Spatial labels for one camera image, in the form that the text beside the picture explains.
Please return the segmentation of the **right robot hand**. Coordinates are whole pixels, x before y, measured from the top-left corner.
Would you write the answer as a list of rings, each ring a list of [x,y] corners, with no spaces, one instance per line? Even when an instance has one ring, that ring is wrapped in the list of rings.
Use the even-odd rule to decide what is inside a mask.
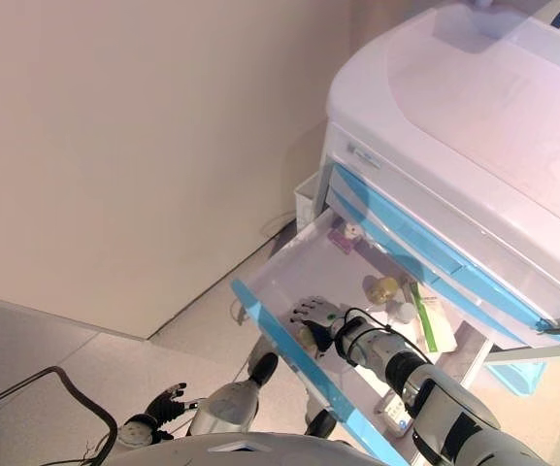
[[[288,313],[290,334],[314,360],[334,346],[335,333],[341,325],[340,309],[320,296],[300,300]]]

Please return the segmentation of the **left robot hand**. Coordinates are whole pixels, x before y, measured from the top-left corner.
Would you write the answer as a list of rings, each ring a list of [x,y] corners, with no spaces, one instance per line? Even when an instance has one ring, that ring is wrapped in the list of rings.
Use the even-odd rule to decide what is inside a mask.
[[[186,383],[176,383],[158,394],[146,407],[145,414],[152,417],[157,427],[175,420],[185,412],[185,405],[178,401],[183,396]]]

